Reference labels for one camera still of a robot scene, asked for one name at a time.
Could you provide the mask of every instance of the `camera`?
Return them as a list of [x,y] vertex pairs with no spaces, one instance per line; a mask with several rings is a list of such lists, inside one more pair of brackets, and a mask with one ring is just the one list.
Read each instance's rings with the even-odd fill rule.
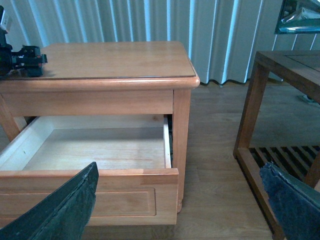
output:
[[11,70],[26,69],[28,77],[40,77],[42,66],[47,63],[47,55],[41,54],[38,46],[22,46],[20,51],[12,51],[12,46],[6,41],[12,19],[0,5],[0,76],[5,76]]

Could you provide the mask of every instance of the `table leg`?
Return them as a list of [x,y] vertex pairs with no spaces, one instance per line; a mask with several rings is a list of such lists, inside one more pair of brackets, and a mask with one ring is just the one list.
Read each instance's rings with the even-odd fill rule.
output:
[[279,225],[274,230],[274,234],[272,235],[273,240],[286,240],[286,236],[281,226]]
[[26,120],[23,116],[13,117],[11,115],[2,95],[0,95],[0,123],[10,142],[27,125]]
[[317,187],[320,187],[320,151],[316,155],[313,164],[306,174],[304,183],[308,184],[312,188],[315,188],[317,191],[320,190],[320,188],[317,189]]
[[238,148],[248,148],[264,96],[269,70],[254,62],[233,155]]
[[182,208],[184,197],[187,140],[189,126],[191,90],[173,91],[173,167],[179,171],[177,212]]

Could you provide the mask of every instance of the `drawer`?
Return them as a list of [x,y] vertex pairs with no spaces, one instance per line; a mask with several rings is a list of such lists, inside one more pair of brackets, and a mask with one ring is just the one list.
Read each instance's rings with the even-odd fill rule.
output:
[[163,115],[37,117],[0,155],[0,227],[91,162],[99,180],[88,225],[175,224],[170,156]]

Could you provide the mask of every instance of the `wooden nightstand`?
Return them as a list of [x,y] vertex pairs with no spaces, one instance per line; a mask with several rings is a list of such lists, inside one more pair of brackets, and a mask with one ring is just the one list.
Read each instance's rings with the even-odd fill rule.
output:
[[[54,125],[53,130],[63,132],[76,128],[120,129],[126,125],[138,129],[158,128],[156,123],[160,123],[161,129],[165,126],[161,130],[163,135],[167,136],[164,115],[172,115],[172,166],[166,160],[168,147],[162,146],[165,160],[162,156],[161,161],[166,162],[163,168],[153,165],[133,169],[125,169],[125,165],[121,169],[101,167],[96,204],[99,211],[93,212],[89,225],[174,224],[184,195],[191,89],[200,83],[182,44],[59,43],[41,52],[47,54],[48,59],[43,76],[28,78],[24,73],[14,73],[0,81],[0,123],[13,140],[4,151],[6,154],[0,157],[1,226],[80,170],[77,152],[81,149],[75,149],[72,156],[75,167],[61,169],[58,163],[54,167],[48,163],[48,167],[44,164],[41,169],[26,168],[27,155],[30,159],[33,157],[29,148],[45,145],[37,136],[48,129],[47,121],[54,122],[50,123]],[[22,131],[25,116],[54,117],[49,120],[39,117],[37,123],[31,123]],[[94,124],[90,123],[90,116],[97,116],[92,118]],[[140,132],[136,135],[148,141]]]

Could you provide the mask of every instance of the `laminate floor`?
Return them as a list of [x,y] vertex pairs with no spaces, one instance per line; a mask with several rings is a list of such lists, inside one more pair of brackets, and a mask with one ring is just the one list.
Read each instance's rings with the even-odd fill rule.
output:
[[[87,227],[84,240],[271,240],[272,233],[233,157],[248,84],[192,91],[185,194],[176,225]],[[283,83],[266,87],[253,146],[319,144],[320,107]],[[8,144],[0,134],[0,148]]]

